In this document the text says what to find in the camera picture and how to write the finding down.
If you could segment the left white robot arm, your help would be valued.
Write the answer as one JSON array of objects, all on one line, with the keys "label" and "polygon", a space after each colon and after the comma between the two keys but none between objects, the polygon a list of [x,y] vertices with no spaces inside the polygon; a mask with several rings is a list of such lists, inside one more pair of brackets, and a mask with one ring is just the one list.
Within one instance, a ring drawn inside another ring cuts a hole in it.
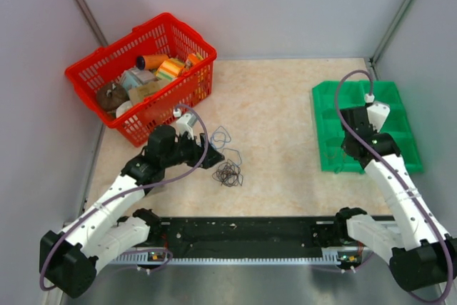
[{"label": "left white robot arm", "polygon": [[118,220],[151,190],[168,183],[168,168],[185,164],[191,171],[210,169],[224,159],[205,134],[177,134],[172,126],[156,127],[140,154],[126,162],[98,201],[60,232],[48,231],[42,236],[41,289],[58,288],[77,298],[116,257],[138,244],[157,244],[162,235],[161,220],[153,211],[139,209],[124,222]]}]

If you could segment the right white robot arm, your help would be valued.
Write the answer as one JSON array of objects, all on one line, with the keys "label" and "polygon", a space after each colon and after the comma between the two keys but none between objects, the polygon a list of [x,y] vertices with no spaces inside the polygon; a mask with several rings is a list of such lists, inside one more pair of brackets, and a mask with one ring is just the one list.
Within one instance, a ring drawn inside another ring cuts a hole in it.
[{"label": "right white robot arm", "polygon": [[396,283],[407,292],[456,278],[456,238],[436,220],[408,174],[401,150],[390,134],[379,132],[390,108],[374,102],[338,110],[345,132],[342,149],[378,185],[398,227],[394,233],[360,211],[338,222],[338,243],[360,241],[381,257]]}]

